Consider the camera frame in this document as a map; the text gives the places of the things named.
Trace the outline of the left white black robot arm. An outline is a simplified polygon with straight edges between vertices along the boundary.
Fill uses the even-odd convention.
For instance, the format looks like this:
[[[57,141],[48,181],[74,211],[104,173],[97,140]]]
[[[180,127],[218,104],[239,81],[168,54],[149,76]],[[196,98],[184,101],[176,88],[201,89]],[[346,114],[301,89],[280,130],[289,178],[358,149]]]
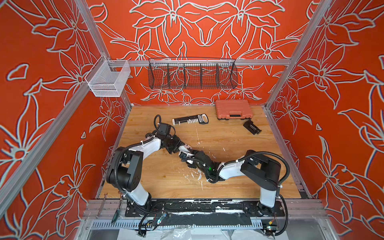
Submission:
[[[167,149],[171,154],[191,153],[192,148],[177,136],[155,137],[149,135],[144,141],[119,147],[113,155],[106,173],[106,181],[117,188],[123,197],[143,213],[154,213],[152,197],[141,184],[143,161],[151,154]]]

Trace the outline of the small black holder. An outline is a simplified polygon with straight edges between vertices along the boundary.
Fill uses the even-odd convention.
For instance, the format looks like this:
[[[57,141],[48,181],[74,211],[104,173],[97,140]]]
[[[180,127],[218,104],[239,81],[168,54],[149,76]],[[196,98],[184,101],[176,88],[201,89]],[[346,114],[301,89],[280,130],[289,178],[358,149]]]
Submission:
[[[258,135],[262,132],[251,120],[244,122],[243,126],[253,135]]]

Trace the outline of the white alarm device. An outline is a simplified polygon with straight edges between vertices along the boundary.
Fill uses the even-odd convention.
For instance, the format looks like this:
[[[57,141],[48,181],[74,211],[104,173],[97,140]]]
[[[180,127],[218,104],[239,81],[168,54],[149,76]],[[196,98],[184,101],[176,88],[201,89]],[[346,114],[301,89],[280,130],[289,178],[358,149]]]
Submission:
[[[191,152],[189,145],[182,145],[179,147],[179,157],[181,159],[193,157],[194,154]]]

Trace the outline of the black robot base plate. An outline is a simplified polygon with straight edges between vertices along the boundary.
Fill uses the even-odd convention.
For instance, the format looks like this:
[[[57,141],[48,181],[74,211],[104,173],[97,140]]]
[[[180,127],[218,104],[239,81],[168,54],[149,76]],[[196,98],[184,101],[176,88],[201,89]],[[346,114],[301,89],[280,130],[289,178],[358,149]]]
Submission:
[[[286,208],[276,201],[272,209],[262,207],[258,199],[153,199],[152,216],[163,210],[172,214],[245,214],[247,217],[284,217]]]

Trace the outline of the black white hand tool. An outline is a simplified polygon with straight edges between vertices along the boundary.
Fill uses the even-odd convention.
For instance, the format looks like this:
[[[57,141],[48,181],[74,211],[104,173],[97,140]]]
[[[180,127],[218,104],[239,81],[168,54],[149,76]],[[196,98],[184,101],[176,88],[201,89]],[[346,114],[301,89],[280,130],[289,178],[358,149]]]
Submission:
[[[174,126],[180,125],[183,123],[187,123],[187,124],[198,123],[201,125],[205,125],[205,124],[209,123],[209,118],[206,114],[192,115],[192,116],[186,116],[186,117],[172,119],[172,123]]]

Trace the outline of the green handled screwdriver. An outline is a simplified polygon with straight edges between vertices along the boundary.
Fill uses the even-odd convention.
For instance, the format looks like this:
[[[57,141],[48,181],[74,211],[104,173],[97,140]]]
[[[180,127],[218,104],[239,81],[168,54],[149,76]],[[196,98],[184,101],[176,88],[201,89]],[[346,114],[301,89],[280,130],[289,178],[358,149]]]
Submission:
[[[118,208],[116,209],[116,211],[114,213],[114,216],[112,218],[112,221],[111,221],[112,225],[114,225],[117,222],[117,220],[119,219],[119,217],[120,217],[121,204],[122,204],[122,201],[119,201]]]

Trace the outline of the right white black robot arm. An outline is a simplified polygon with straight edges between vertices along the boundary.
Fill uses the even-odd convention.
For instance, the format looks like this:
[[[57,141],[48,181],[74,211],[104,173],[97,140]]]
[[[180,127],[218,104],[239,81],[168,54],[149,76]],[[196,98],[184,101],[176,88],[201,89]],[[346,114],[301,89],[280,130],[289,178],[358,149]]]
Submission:
[[[246,176],[260,187],[258,212],[273,216],[283,182],[290,175],[290,166],[281,156],[266,151],[248,150],[234,161],[214,162],[202,151],[180,152],[181,161],[189,168],[201,170],[209,183],[216,184],[234,177]]]

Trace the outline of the red plastic tool case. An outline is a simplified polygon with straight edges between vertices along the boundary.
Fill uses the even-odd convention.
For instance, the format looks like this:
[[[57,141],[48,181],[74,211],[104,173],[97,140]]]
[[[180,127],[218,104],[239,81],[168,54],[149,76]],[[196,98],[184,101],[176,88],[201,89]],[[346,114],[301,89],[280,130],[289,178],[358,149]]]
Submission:
[[[215,106],[218,120],[251,120],[254,116],[247,100],[217,100]]]

